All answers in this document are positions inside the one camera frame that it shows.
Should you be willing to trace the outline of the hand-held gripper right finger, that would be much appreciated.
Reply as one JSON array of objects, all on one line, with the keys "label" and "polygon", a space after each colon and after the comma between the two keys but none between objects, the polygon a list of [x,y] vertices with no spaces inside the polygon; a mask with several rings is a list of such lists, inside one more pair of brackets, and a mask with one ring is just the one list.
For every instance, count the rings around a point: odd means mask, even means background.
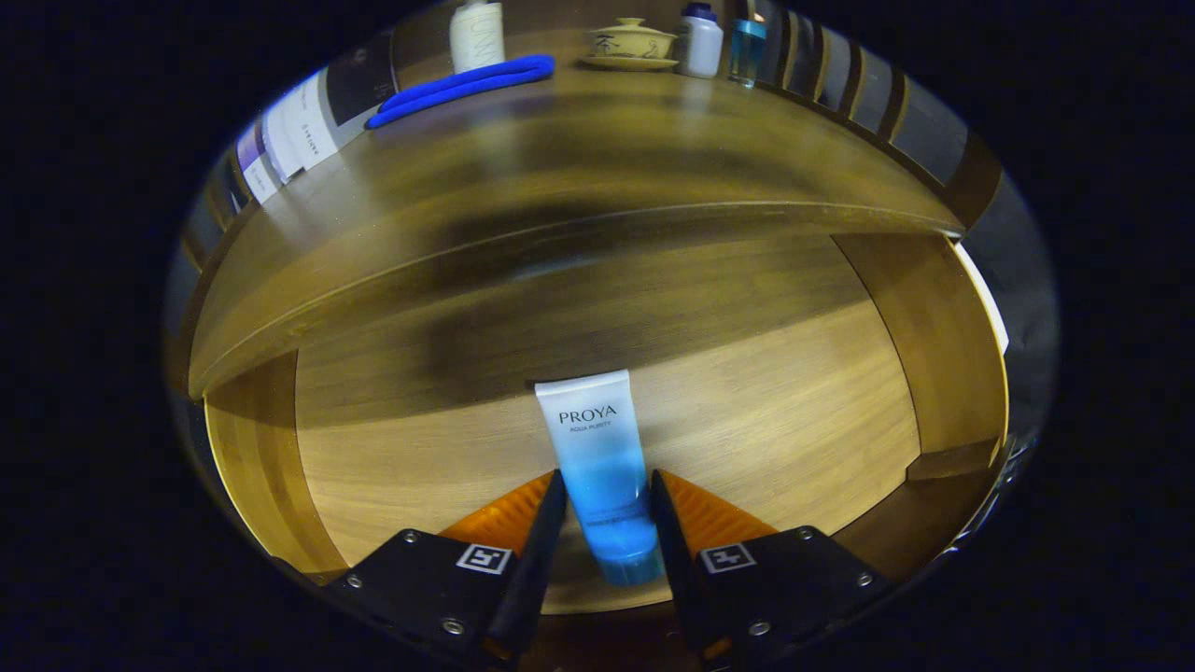
[{"label": "hand-held gripper right finger", "polygon": [[652,518],[684,642],[704,671],[793,668],[895,584],[819,527],[777,530],[666,469]]}]

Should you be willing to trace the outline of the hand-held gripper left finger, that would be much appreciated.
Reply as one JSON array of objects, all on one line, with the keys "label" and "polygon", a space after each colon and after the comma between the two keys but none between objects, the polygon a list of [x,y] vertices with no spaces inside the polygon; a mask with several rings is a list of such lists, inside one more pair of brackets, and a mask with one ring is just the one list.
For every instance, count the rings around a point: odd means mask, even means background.
[{"label": "hand-held gripper left finger", "polygon": [[437,533],[405,529],[326,595],[413,650],[417,668],[514,668],[534,639],[565,518],[559,469]]}]

